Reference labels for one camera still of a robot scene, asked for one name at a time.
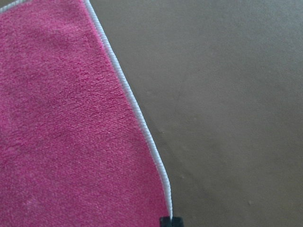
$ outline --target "white piping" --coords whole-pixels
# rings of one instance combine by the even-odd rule
[[[0,8],[0,13],[3,13],[5,12],[6,10],[22,3],[22,2],[25,2],[27,0],[16,0],[14,2],[12,2],[11,4],[9,5],[6,5],[2,8]],[[91,16],[91,19],[92,21],[94,22],[94,25],[95,25],[95,28],[96,30],[98,31],[99,33],[99,36],[101,38],[101,41],[106,49],[106,52],[107,54],[109,55],[110,59],[111,59],[111,62],[113,64],[113,67],[114,69],[116,70],[116,73],[117,73],[117,76],[119,77],[120,79],[120,82],[121,82],[121,85],[124,89],[124,92],[127,96],[127,99],[128,101],[130,102],[130,104],[132,105],[132,108],[133,108],[133,111],[137,117],[137,120],[140,124],[140,127],[141,127],[141,130],[144,134],[144,137],[147,141],[147,144],[149,146],[149,149],[151,151],[151,155],[152,155],[152,158],[153,158],[153,161],[157,167],[157,170],[160,174],[160,178],[161,178],[161,181],[162,181],[162,185],[163,185],[163,188],[164,188],[164,194],[165,194],[165,198],[166,198],[166,205],[167,205],[167,209],[168,209],[168,212],[169,212],[169,215],[170,215],[170,218],[172,218],[172,201],[171,201],[171,191],[170,191],[170,183],[169,183],[169,178],[167,176],[167,173],[166,173],[166,170],[165,170],[165,167],[162,163],[162,160],[161,160],[161,157],[159,155],[159,152],[157,150],[157,147],[155,145],[155,142],[153,141],[153,138],[152,138],[152,135],[149,131],[149,129],[147,128],[147,125],[146,125],[146,122],[144,120],[144,117],[142,115],[142,112],[139,108],[139,105],[133,95],[133,92],[131,90],[131,88],[129,87],[129,84],[125,78],[125,75],[124,73],[122,72],[122,69],[120,67],[120,64],[118,62],[118,59],[117,57],[115,56],[110,44],[109,44],[109,41],[104,33],[104,30],[98,20],[98,17],[90,3],[89,0],[83,0],[90,16]]]

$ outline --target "towel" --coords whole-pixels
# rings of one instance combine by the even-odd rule
[[[156,227],[169,182],[88,0],[0,11],[0,227]]]

